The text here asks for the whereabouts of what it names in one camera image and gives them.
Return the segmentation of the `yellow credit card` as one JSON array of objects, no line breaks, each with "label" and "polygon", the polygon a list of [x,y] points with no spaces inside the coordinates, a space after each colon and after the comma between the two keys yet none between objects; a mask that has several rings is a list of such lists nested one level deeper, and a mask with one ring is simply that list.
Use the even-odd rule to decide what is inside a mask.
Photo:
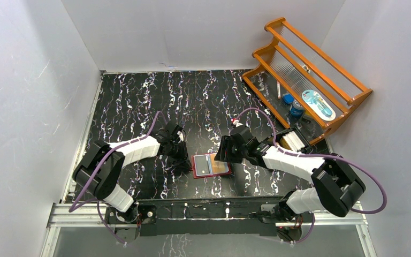
[{"label": "yellow credit card", "polygon": [[211,166],[214,176],[228,175],[232,172],[227,162],[213,161]]}]

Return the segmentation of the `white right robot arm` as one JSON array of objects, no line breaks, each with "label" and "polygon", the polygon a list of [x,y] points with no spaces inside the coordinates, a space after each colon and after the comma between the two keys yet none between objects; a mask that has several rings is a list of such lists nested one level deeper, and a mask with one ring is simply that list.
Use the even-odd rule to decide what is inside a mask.
[{"label": "white right robot arm", "polygon": [[295,221],[301,214],[326,210],[344,217],[366,190],[363,181],[339,155],[314,157],[279,147],[274,138],[259,141],[246,126],[238,126],[221,138],[215,161],[242,163],[269,170],[279,170],[312,184],[306,190],[288,192],[266,214],[273,218]]}]

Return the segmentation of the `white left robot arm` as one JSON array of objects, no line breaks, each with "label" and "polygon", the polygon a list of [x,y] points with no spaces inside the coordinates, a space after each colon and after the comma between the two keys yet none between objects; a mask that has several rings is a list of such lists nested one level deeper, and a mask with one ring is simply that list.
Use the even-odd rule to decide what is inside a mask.
[{"label": "white left robot arm", "polygon": [[124,167],[156,156],[167,156],[174,168],[191,170],[184,129],[169,121],[164,128],[121,143],[97,140],[75,167],[72,179],[83,190],[118,211],[126,223],[138,217],[135,200],[118,185]]}]

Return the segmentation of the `red card holder wallet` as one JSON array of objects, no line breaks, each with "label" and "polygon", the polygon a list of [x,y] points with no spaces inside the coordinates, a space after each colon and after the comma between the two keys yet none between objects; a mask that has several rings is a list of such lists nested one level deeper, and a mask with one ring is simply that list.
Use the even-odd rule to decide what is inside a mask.
[{"label": "red card holder wallet", "polygon": [[200,154],[200,155],[207,155],[207,156],[208,156],[208,158],[209,158],[210,174],[207,175],[207,176],[202,176],[202,177],[196,176],[196,174],[195,174],[195,162],[194,162],[194,157],[195,157],[195,156],[198,156],[198,155],[194,155],[194,156],[192,156],[193,177],[194,177],[195,179],[207,178],[207,177],[216,177],[216,176],[214,176],[214,175],[212,174],[212,166],[211,166],[212,163],[213,163],[213,161],[214,161],[214,157],[215,157],[216,153],[207,153],[207,154]]}]

